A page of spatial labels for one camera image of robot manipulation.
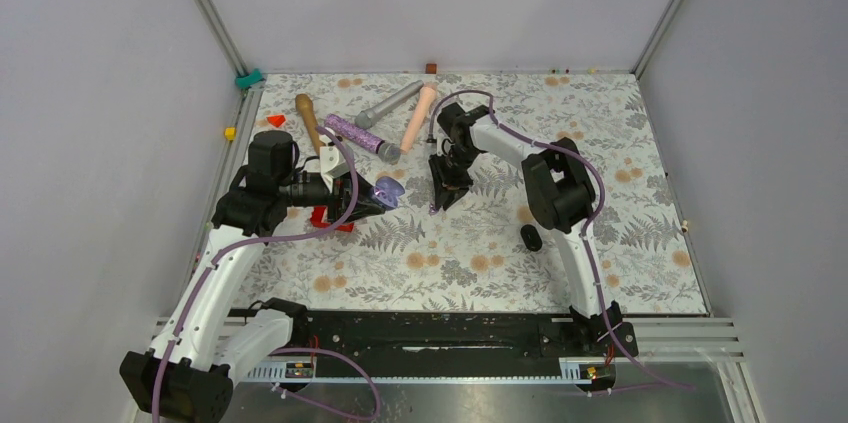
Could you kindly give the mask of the lilac oval earbud case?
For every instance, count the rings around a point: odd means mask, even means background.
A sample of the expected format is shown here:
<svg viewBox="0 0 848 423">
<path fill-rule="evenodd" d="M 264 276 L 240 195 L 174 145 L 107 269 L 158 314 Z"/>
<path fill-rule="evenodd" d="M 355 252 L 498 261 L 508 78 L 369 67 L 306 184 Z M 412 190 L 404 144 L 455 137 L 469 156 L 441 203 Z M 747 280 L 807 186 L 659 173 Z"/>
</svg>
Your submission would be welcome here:
<svg viewBox="0 0 848 423">
<path fill-rule="evenodd" d="M 372 199 L 386 210 L 396 209 L 405 193 L 403 185 L 389 176 L 379 177 L 372 187 Z"/>
</svg>

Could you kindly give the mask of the black earbud charging case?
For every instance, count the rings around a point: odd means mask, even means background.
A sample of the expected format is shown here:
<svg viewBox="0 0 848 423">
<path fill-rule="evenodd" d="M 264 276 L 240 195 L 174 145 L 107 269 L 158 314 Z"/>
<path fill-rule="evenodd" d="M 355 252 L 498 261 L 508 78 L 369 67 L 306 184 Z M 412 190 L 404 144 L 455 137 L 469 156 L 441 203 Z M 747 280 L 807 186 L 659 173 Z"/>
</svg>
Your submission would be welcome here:
<svg viewBox="0 0 848 423">
<path fill-rule="evenodd" d="M 543 248 L 543 239 L 532 224 L 525 224 L 520 228 L 520 237 L 525 248 L 530 252 L 538 252 Z"/>
</svg>

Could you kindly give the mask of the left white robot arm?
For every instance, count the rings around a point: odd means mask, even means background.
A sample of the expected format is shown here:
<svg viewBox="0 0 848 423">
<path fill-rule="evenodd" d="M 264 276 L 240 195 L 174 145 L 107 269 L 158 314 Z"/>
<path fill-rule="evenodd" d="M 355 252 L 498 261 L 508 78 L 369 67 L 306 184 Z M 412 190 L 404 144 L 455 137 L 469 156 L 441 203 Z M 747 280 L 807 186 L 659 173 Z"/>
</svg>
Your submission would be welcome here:
<svg viewBox="0 0 848 423">
<path fill-rule="evenodd" d="M 280 299 L 261 303 L 226 342 L 219 338 L 247 272 L 267 245 L 279 242 L 274 232 L 290 208 L 326 211 L 329 226 L 298 235 L 304 241 L 391 211 L 405 192 L 391 177 L 368 183 L 350 151 L 330 130 L 321 132 L 332 144 L 320 151 L 320 172 L 299 167 L 299 147 L 289 133 L 254 136 L 246 164 L 216 204 L 206 247 L 174 312 L 145 352 L 125 355 L 120 376 L 153 421 L 218 422 L 235 386 L 275 350 L 317 354 L 306 307 Z"/>
</svg>

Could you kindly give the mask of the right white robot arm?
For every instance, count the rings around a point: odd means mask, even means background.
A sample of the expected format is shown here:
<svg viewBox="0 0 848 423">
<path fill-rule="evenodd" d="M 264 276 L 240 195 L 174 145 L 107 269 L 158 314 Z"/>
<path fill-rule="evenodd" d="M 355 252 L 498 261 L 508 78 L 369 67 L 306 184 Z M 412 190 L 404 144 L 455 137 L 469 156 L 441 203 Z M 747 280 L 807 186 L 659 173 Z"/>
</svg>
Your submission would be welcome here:
<svg viewBox="0 0 848 423">
<path fill-rule="evenodd" d="M 618 355 L 635 357 L 632 327 L 624 322 L 618 303 L 606 297 L 600 281 L 593 229 L 596 193 L 574 142 L 520 137 L 495 123 L 486 106 L 466 111 L 451 103 L 435 122 L 449 147 L 429 158 L 434 211 L 449 209 L 470 190 L 470 168 L 479 155 L 490 153 L 515 167 L 522 174 L 536 224 L 550 232 L 562 259 L 575 345 L 589 355 L 613 348 Z"/>
</svg>

